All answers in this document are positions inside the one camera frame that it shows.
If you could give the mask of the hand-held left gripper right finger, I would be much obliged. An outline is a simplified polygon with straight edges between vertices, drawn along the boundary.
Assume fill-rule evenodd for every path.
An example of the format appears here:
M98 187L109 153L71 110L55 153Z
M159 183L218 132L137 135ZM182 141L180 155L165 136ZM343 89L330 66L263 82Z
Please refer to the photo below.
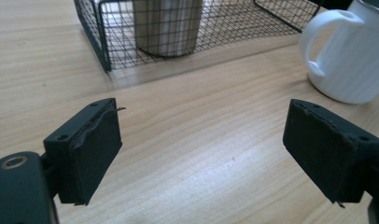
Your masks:
M333 203L379 202L379 138L328 109L292 99L283 144Z

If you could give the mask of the white mug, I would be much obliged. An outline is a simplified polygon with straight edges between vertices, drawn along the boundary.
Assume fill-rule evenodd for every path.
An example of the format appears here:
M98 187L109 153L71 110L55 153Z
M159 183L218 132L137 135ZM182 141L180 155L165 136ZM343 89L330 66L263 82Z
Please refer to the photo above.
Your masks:
M379 0L313 17L299 39L311 83L339 102L364 104L379 95Z

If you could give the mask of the black wire basket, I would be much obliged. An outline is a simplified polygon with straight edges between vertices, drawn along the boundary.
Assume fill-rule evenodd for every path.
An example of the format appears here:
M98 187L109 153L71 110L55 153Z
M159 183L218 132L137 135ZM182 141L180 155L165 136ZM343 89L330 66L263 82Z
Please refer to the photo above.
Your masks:
M74 3L80 23L106 72L178 58L148 54L136 46L133 0L74 0ZM192 53L259 37L298 34L320 8L309 0L203 0Z

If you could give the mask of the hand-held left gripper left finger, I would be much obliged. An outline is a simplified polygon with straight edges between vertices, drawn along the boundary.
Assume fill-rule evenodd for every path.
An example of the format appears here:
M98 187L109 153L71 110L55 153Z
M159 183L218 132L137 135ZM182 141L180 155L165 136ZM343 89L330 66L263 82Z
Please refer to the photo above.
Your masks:
M122 146L114 98L85 106L44 140L49 194L62 203L87 204Z

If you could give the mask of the steel tumbler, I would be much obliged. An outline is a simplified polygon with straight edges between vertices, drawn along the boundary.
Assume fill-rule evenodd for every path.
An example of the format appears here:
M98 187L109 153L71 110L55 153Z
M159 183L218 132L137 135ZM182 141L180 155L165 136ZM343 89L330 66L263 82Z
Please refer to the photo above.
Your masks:
M161 57L191 54L202 13L203 0L133 0L136 46Z

